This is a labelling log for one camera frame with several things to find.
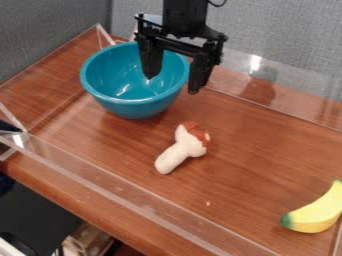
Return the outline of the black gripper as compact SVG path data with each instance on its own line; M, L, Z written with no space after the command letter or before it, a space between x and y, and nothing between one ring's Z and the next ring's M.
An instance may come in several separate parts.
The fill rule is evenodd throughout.
M148 79L161 70L163 48L159 39L172 35L176 38L208 40L195 54L189 66L188 93L196 94L208 82L214 66L220 63L216 43L223 44L227 36L207 26L205 12L164 12L161 15L140 12L135 15L135 19L137 22L135 40L143 73Z

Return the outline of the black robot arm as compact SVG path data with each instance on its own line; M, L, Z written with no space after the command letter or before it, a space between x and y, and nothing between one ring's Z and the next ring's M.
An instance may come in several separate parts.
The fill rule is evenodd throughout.
M192 58L188 93L196 94L207 85L214 66L222 63L227 36L205 24L210 0L163 0L163 14L135 15L143 73L148 79L161 70L163 51Z

